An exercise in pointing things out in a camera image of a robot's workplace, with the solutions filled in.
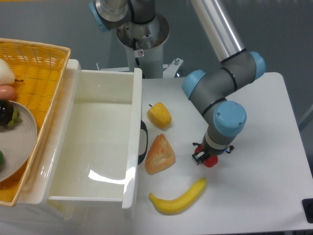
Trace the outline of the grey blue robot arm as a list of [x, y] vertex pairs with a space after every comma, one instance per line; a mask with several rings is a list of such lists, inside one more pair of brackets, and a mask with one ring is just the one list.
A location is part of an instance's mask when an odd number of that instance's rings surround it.
[[[208, 123], [192, 157], [198, 165], [213, 167], [219, 155], [233, 151], [232, 141], [246, 122], [243, 106], [227, 96], [260, 78], [266, 64], [258, 53], [246, 50], [219, 1], [194, 0], [192, 6], [221, 63], [215, 73], [196, 70], [182, 83], [185, 95]], [[141, 69], [144, 78], [165, 76], [163, 45], [169, 25], [153, 0], [94, 0], [89, 9], [100, 30], [115, 29], [130, 71]]]

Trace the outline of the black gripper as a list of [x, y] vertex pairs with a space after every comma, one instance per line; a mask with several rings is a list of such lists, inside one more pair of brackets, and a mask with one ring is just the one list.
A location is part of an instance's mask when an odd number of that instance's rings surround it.
[[234, 150], [234, 146], [230, 144], [228, 147], [227, 145], [217, 145], [217, 147], [212, 147], [207, 143], [202, 143], [202, 151], [195, 152], [192, 154], [192, 158], [196, 165], [201, 165], [206, 158], [210, 158], [211, 156], [218, 156], [225, 153], [232, 153]]

